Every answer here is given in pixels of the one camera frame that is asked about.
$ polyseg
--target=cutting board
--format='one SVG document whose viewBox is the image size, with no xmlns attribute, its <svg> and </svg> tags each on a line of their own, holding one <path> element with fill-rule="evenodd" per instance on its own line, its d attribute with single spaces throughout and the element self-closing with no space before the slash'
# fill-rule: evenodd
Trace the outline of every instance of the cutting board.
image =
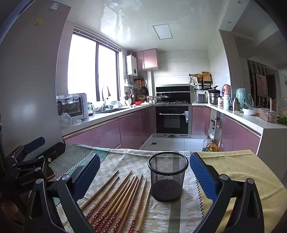
<svg viewBox="0 0 287 233">
<path fill-rule="evenodd" d="M 209 72 L 202 72 L 203 81 L 211 81 Z"/>
</svg>

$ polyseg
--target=square ceiling light panel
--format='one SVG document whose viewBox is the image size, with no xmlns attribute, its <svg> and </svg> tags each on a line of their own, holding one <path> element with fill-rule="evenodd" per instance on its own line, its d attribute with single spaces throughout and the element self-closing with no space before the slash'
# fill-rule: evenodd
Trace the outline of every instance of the square ceiling light panel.
<svg viewBox="0 0 287 233">
<path fill-rule="evenodd" d="M 155 25 L 152 27 L 154 28 L 160 40 L 172 39 L 172 34 L 171 34 L 169 24 Z"/>
</svg>

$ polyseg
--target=white countertop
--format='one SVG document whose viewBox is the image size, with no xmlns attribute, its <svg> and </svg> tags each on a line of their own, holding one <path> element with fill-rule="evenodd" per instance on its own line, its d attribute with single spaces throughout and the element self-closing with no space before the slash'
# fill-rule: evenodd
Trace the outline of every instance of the white countertop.
<svg viewBox="0 0 287 233">
<path fill-rule="evenodd" d="M 287 129 L 287 126 L 285 125 L 269 123 L 259 118 L 258 116 L 248 116 L 248 115 L 244 115 L 243 113 L 239 113 L 239 112 L 232 113 L 232 111 L 224 110 L 223 108 L 217 107 L 217 105 L 192 103 L 192 106 L 210 107 L 242 123 L 243 125 L 246 125 L 247 127 L 260 133 L 261 135 L 264 129 Z"/>
<path fill-rule="evenodd" d="M 62 135 L 68 135 L 70 133 L 73 133 L 75 131 L 78 131 L 80 129 L 99 124 L 101 122 L 113 119 L 115 117 L 120 117 L 122 115 L 135 112 L 140 109 L 144 109 L 147 107 L 150 107 L 151 104 L 149 105 L 139 105 L 133 108 L 123 108 L 122 110 L 116 111 L 116 112 L 107 112 L 107 113 L 94 113 L 92 116 L 89 116 L 88 118 L 82 119 L 82 123 L 80 125 L 72 125 L 68 128 L 61 129 Z"/>
</svg>

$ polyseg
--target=black mesh pen holder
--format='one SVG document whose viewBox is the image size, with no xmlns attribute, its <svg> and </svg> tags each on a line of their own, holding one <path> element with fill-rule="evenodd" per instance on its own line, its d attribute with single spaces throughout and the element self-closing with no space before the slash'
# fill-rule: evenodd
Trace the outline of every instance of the black mesh pen holder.
<svg viewBox="0 0 287 233">
<path fill-rule="evenodd" d="M 182 193 L 188 159 L 175 152 L 160 152 L 148 160 L 151 177 L 151 194 L 157 201 L 170 202 Z"/>
</svg>

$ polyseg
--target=red bowl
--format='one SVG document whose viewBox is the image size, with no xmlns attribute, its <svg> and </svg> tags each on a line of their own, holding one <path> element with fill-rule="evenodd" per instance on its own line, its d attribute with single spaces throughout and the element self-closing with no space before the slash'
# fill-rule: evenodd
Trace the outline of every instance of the red bowl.
<svg viewBox="0 0 287 233">
<path fill-rule="evenodd" d="M 136 101 L 135 105 L 140 105 L 142 103 L 142 101 Z"/>
</svg>

